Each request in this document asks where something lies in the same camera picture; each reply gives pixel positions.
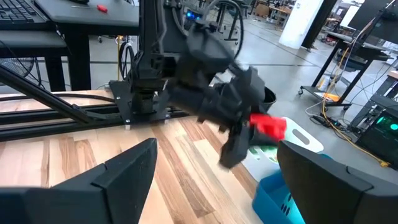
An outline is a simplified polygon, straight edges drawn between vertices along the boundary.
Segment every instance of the keyboard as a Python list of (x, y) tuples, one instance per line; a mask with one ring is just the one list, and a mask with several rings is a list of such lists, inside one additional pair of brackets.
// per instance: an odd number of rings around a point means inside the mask
[(45, 16), (24, 0), (0, 0), (0, 30), (48, 30)]

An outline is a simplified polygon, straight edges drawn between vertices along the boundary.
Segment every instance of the white pillar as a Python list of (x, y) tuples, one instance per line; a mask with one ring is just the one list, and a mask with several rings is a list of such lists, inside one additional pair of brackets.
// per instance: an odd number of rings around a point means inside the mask
[(323, 0), (297, 0), (279, 43), (293, 49), (299, 49), (322, 2)]

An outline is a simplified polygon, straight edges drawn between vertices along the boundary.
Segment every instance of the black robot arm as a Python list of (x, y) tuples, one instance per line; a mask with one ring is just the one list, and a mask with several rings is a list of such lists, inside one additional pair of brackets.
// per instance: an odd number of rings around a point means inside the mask
[[(196, 21), (186, 39), (186, 50), (177, 62), (175, 76), (165, 86), (161, 104), (176, 106), (198, 116), (199, 122), (211, 121), (220, 131), (229, 130), (220, 163), (232, 168), (241, 162), (252, 145), (276, 145), (265, 134), (248, 125), (250, 114), (261, 110), (265, 83), (255, 68), (242, 70), (233, 51), (221, 41), (216, 26)], [(209, 86), (216, 73), (229, 70), (229, 83)]]

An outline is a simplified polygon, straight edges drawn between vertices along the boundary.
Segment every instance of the red object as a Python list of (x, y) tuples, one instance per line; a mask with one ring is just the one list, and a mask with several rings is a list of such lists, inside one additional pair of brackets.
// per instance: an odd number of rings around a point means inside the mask
[(101, 12), (108, 12), (108, 9), (104, 5), (97, 5), (97, 9)]
[(255, 125), (262, 133), (266, 134), (275, 140), (285, 139), (286, 120), (264, 114), (250, 115), (250, 125)]

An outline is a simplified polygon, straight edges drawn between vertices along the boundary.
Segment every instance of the green light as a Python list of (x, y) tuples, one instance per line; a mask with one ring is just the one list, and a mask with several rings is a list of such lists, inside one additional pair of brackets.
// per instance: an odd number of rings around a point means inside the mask
[(380, 123), (383, 119), (384, 119), (384, 117), (379, 118), (379, 120), (377, 121), (376, 124)]
[(398, 129), (398, 124), (392, 124), (390, 126), (390, 128), (393, 129), (393, 130), (397, 130)]

